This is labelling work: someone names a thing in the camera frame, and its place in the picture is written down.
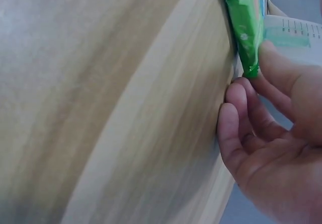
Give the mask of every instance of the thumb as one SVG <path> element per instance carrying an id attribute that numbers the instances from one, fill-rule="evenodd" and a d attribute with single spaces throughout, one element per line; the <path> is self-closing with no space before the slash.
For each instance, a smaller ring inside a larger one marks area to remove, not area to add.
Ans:
<path id="1" fill-rule="evenodd" d="M 269 83 L 291 97 L 294 84 L 305 72 L 306 66 L 297 65 L 279 54 L 270 41 L 261 44 L 259 62 L 261 72 Z"/>

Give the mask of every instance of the green package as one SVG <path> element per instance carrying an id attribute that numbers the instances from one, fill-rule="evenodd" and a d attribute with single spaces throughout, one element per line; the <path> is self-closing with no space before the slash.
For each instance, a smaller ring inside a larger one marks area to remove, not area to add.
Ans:
<path id="1" fill-rule="evenodd" d="M 258 47 L 264 36 L 266 0 L 226 0 L 244 76 L 258 75 Z"/>

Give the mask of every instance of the wooden surface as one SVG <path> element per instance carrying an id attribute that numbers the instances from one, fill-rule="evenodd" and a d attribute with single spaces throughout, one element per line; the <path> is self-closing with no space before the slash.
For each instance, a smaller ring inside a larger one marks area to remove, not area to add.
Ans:
<path id="1" fill-rule="evenodd" d="M 224 0 L 0 0 L 2 223 L 218 223 Z"/>

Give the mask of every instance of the fingernail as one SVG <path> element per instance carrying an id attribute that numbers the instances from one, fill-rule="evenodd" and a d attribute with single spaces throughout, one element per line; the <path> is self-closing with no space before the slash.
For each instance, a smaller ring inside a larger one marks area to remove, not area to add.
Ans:
<path id="1" fill-rule="evenodd" d="M 267 51 L 276 51 L 276 47 L 271 41 L 265 40 L 262 42 L 260 48 L 260 52 L 267 52 Z"/>

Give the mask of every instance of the finger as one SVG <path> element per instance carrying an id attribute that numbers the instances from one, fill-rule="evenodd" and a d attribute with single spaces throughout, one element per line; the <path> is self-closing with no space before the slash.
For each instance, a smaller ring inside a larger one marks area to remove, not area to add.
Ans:
<path id="1" fill-rule="evenodd" d="M 258 137 L 266 141 L 272 141 L 276 138 L 281 138 L 288 132 L 275 121 L 266 106 L 259 99 L 258 94 L 249 80 L 246 78 L 239 78 L 234 82 L 240 84 L 245 90 L 248 102 L 249 120 Z"/>
<path id="2" fill-rule="evenodd" d="M 264 77 L 288 97 L 306 68 L 280 55 L 269 41 L 264 41 L 259 48 L 259 63 Z"/>
<path id="3" fill-rule="evenodd" d="M 253 153 L 257 149 L 260 149 L 265 146 L 263 141 L 254 141 L 249 146 L 248 144 L 243 144 L 243 139 L 246 136 L 254 136 L 253 128 L 249 120 L 248 116 L 248 100 L 244 87 L 240 84 L 233 83 L 229 86 L 226 92 L 226 102 L 232 103 L 238 112 L 238 120 L 239 120 L 239 131 L 238 136 L 242 141 L 242 145 L 248 154 Z"/>
<path id="4" fill-rule="evenodd" d="M 233 104 L 221 106 L 218 118 L 218 143 L 221 157 L 226 167 L 236 176 L 239 166 L 248 158 L 238 136 L 238 112 Z"/>
<path id="5" fill-rule="evenodd" d="M 274 107 L 290 121 L 294 122 L 294 113 L 291 99 L 270 84 L 262 74 L 259 77 L 250 79 L 255 91 L 269 100 Z"/>

